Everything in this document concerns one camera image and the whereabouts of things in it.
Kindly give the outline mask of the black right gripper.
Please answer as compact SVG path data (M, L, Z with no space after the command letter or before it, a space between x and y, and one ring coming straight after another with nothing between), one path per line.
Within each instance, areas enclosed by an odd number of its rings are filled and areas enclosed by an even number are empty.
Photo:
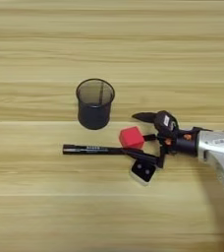
M156 114L153 112L140 112L133 115L136 120L153 123ZM175 128L169 130L168 128L158 129L157 139L160 144L160 156L156 157L145 153L138 149L123 149L122 152L134 159L140 159L146 162L157 164L158 167L164 166L164 160L166 155L175 155L176 153L182 153L189 156L197 156L197 137L200 132L200 128L194 127L191 130L182 130Z

